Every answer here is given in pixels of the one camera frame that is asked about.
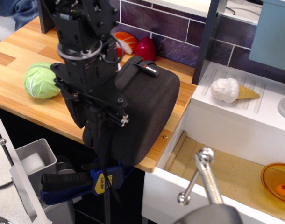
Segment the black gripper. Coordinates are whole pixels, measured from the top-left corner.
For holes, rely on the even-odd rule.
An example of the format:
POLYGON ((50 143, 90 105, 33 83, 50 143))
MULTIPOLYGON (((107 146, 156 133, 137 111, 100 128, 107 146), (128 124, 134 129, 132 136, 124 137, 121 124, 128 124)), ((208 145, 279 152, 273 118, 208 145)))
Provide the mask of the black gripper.
POLYGON ((115 57, 108 61, 104 54, 61 57, 64 63, 50 69, 73 121, 79 128, 87 122, 88 147, 110 149, 113 123, 121 127, 128 123, 127 100, 115 84, 119 61, 115 57))

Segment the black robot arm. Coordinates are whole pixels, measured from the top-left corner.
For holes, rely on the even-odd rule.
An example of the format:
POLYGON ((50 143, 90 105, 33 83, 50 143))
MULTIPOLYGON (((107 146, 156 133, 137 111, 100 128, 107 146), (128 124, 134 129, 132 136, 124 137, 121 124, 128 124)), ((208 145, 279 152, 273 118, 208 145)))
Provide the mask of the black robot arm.
POLYGON ((127 100, 115 84, 121 61, 112 32, 116 13, 107 0, 59 0, 52 12, 64 62, 50 68, 87 147, 110 127, 128 122, 127 100))

